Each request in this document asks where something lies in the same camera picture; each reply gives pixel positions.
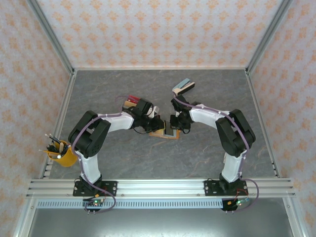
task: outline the black mounting plate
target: black mounting plate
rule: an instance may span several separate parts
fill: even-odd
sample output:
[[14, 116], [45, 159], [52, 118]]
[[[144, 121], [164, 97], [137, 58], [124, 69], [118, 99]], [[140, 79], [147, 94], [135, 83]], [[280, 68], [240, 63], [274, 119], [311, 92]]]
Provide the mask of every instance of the black mounting plate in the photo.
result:
[[[116, 196], [117, 189], [118, 189], [118, 182], [102, 180], [100, 188], [113, 194], [113, 196]], [[83, 185], [83, 182], [81, 180], [75, 181], [74, 192], [73, 192], [74, 197], [91, 197], [94, 195], [95, 193], [93, 193], [93, 191], [89, 190], [85, 185]]]
[[204, 192], [205, 196], [236, 196], [237, 189], [245, 189], [244, 187], [247, 187], [246, 181], [243, 180], [236, 180], [234, 182], [234, 185], [230, 186], [225, 191], [221, 187], [220, 180], [206, 180], [204, 181]]

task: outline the wall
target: wall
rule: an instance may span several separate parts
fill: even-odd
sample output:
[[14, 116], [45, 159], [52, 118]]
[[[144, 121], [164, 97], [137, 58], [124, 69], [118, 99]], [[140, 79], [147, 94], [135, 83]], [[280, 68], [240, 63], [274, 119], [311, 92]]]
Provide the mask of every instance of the wall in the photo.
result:
[[25, 0], [0, 1], [0, 235], [12, 236], [69, 78]]
[[282, 175], [293, 177], [315, 236], [315, 1], [293, 1], [251, 79]]
[[74, 67], [246, 67], [281, 0], [39, 0]]

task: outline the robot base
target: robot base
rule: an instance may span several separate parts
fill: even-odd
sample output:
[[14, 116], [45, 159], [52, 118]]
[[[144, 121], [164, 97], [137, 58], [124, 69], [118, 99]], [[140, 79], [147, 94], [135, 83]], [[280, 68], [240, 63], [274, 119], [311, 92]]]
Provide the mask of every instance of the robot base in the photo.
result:
[[219, 180], [204, 181], [205, 196], [236, 196], [238, 190], [247, 191], [246, 181], [237, 179], [232, 183], [228, 183], [222, 176], [219, 175]]
[[[105, 191], [108, 191], [109, 193], [113, 194], [113, 196], [116, 196], [117, 194], [117, 188], [118, 188], [118, 182], [117, 181], [103, 181], [102, 176], [94, 183], [95, 186], [104, 189]], [[74, 197], [91, 197], [96, 194], [99, 194], [100, 196], [103, 196], [103, 194], [91, 187], [82, 177], [80, 176], [80, 180], [75, 181], [74, 186]]]

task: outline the yellow cup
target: yellow cup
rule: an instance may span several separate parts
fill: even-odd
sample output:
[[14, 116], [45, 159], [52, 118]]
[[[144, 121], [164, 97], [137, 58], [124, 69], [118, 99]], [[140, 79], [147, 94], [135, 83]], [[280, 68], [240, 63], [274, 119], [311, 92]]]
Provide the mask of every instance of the yellow cup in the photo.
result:
[[[65, 141], [60, 141], [60, 142], [64, 143], [64, 146], [67, 146], [67, 142]], [[59, 149], [59, 144], [57, 142], [55, 142], [55, 147]], [[52, 158], [52, 156], [50, 156], [49, 153], [48, 153], [48, 157], [56, 161], [63, 167], [72, 166], [77, 161], [77, 156], [73, 154], [73, 152], [71, 151], [71, 147], [68, 147], [66, 154], [64, 154], [60, 159]]]

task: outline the wallpaper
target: wallpaper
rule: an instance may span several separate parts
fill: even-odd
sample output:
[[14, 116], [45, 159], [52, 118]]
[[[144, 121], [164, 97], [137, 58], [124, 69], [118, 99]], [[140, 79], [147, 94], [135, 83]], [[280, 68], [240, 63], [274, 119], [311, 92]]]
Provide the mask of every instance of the wallpaper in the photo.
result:
[[281, 0], [39, 0], [77, 67], [246, 67]]
[[316, 236], [316, 5], [293, 1], [251, 75], [284, 177]]
[[13, 236], [69, 75], [25, 0], [0, 1], [0, 236]]

